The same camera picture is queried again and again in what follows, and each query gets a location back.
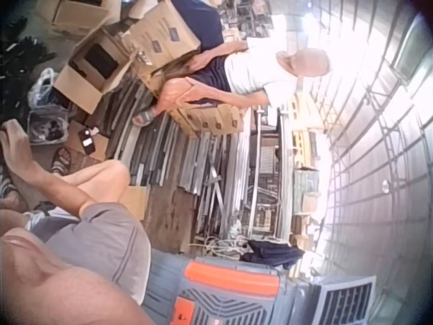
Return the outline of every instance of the navy shorts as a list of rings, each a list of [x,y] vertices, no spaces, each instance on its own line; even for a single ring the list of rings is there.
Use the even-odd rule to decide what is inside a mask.
[[[225,74],[224,62],[227,56],[219,56],[203,69],[191,74],[189,77],[204,83],[207,86],[211,86],[213,88],[217,88],[222,91],[226,91],[228,93],[231,92],[229,81],[227,79],[227,75]],[[200,100],[195,100],[190,102],[190,104],[220,104],[221,102],[218,100],[211,100],[209,98],[202,98]]]

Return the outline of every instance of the flip-flop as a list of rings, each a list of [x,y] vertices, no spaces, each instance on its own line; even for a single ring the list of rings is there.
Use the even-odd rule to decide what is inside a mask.
[[[71,164],[72,159],[69,150],[65,147],[61,147],[54,153],[50,171],[52,173],[57,173],[60,176],[65,176],[69,174]]]
[[[6,166],[0,165],[0,198],[5,198],[10,192],[17,192]]]
[[[26,200],[12,183],[9,172],[4,165],[0,165],[0,209],[14,210],[21,213],[28,211]]]
[[[143,110],[140,110],[132,120],[134,125],[137,125],[138,127],[146,127],[152,123],[154,119],[155,115],[152,113],[152,110],[144,108]]]

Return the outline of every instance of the white t-shirt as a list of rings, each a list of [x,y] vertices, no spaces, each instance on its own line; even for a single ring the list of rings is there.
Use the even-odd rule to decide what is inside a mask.
[[[248,39],[247,43],[247,51],[231,54],[225,60],[231,91],[246,95],[264,89],[272,107],[286,105],[296,92],[297,78],[279,65],[279,50],[270,39]]]

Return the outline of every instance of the window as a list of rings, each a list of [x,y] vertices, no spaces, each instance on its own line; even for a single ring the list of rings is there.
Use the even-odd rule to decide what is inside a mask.
[[[395,70],[404,80],[410,81],[432,46],[430,30],[422,16],[417,15],[405,37]]]

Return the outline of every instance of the label on box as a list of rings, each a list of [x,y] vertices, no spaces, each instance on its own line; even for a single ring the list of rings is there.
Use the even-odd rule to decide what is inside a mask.
[[[168,33],[170,34],[170,39],[173,42],[180,42],[181,41],[180,38],[179,38],[179,34],[177,33],[177,29],[176,28],[170,27],[168,29]]]
[[[161,45],[158,41],[152,41],[152,47],[154,48],[155,53],[162,53]]]

